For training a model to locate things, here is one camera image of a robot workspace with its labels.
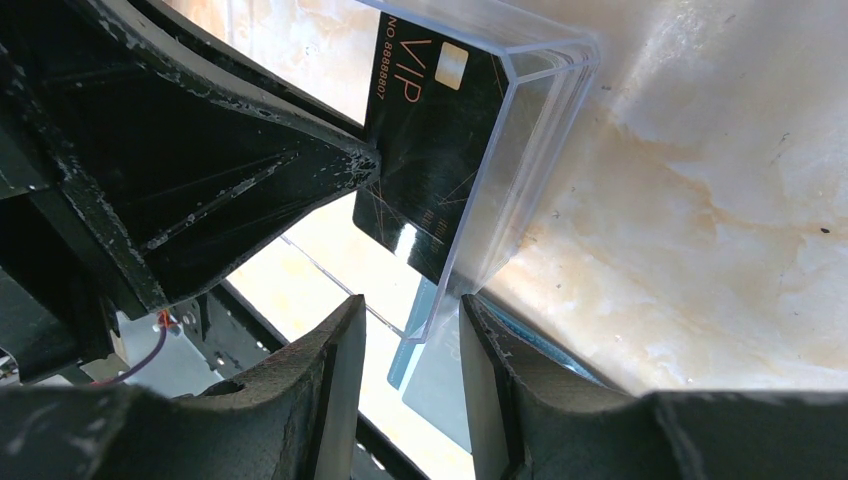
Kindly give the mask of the clear plastic box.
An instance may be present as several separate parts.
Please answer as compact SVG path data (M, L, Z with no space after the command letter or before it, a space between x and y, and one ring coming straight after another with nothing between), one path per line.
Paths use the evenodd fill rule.
M597 51L578 32L501 1L220 1L197 20L365 133L383 13L496 56L509 82L445 270L433 282L433 321L443 301L458 304L480 290L516 251ZM384 335L400 341L427 278L354 224L357 193L310 214L230 276L289 337L310 330L342 297L362 294Z

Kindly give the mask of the black card stack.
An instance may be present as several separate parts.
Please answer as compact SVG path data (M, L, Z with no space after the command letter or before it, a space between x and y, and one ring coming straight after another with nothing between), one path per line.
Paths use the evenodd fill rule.
M496 56L380 15L365 133L381 174L357 193L353 222L434 283L508 85Z

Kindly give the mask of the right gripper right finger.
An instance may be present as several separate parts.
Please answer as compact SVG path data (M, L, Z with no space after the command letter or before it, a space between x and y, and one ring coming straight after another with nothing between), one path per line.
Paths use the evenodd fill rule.
M459 307L479 479L843 479L843 392L631 396L557 364L474 295Z

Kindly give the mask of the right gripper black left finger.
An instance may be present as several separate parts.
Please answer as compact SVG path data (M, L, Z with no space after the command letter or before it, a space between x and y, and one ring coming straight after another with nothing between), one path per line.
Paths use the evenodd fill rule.
M366 342L353 295L312 331L203 393L133 385L1 392L5 479L346 479Z

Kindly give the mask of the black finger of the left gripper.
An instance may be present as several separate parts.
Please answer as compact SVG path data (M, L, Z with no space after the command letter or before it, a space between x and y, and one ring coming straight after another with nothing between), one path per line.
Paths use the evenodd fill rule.
M190 299L380 161L170 1L1 5L1 262L55 311L76 281L130 314Z

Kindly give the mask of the teal card holder wallet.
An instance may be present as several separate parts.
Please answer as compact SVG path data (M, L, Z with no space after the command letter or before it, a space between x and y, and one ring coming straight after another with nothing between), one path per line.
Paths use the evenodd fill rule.
M420 280L387 381L406 406L470 452L458 304L453 298L443 301L431 321L436 293L433 282Z

